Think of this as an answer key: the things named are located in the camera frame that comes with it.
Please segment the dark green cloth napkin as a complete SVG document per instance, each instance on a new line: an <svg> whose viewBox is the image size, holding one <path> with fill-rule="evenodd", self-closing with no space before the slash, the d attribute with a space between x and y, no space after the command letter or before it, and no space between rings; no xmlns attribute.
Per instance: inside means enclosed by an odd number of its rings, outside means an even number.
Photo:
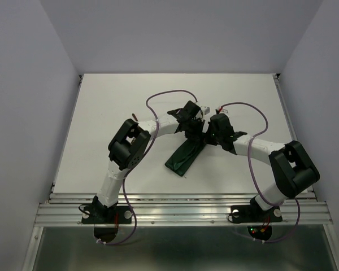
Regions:
<svg viewBox="0 0 339 271"><path fill-rule="evenodd" d="M187 139L165 162L165 167L183 177L205 147L204 142Z"/></svg>

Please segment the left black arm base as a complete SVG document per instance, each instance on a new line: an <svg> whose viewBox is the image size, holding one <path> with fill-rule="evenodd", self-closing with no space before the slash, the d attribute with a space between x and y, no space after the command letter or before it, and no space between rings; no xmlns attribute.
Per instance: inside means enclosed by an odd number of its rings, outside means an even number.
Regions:
<svg viewBox="0 0 339 271"><path fill-rule="evenodd" d="M78 207L84 225L131 224L133 214L128 206L105 207L100 203L81 204Z"/></svg>

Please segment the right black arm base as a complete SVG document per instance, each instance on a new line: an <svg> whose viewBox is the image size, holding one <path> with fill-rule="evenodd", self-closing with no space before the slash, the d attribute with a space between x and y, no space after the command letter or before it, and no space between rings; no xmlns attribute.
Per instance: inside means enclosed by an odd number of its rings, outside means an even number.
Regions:
<svg viewBox="0 0 339 271"><path fill-rule="evenodd" d="M234 224L260 223L268 220L270 222L282 222L283 217L280 207L271 206L270 209L264 211L255 201L255 198L252 198L247 205L232 205L227 220Z"/></svg>

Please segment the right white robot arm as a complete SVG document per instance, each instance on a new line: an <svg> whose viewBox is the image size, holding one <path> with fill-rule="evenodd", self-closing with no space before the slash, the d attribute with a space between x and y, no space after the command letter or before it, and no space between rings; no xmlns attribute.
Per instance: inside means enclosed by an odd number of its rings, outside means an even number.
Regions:
<svg viewBox="0 0 339 271"><path fill-rule="evenodd" d="M254 178L251 160L261 161L271 167L274 183L263 191L258 191L249 205L249 215L262 220L269 209L278 206L320 180L320 173L307 151L298 141L274 143L236 132L226 114L210 117L205 137L206 143L221 146L234 155L247 157L250 175Z"/></svg>

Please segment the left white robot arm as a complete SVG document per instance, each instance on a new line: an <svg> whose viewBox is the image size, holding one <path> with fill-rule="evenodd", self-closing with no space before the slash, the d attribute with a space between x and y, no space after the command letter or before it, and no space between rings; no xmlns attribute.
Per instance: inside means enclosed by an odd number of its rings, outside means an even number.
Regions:
<svg viewBox="0 0 339 271"><path fill-rule="evenodd" d="M108 170L102 187L92 200L95 216L101 222L114 218L119 191L129 173L139 165L155 140L161 136L184 133L186 141L171 155L165 166L183 176L205 146L204 115L210 108L188 101L182 108L168 111L150 121L127 119L108 145Z"/></svg>

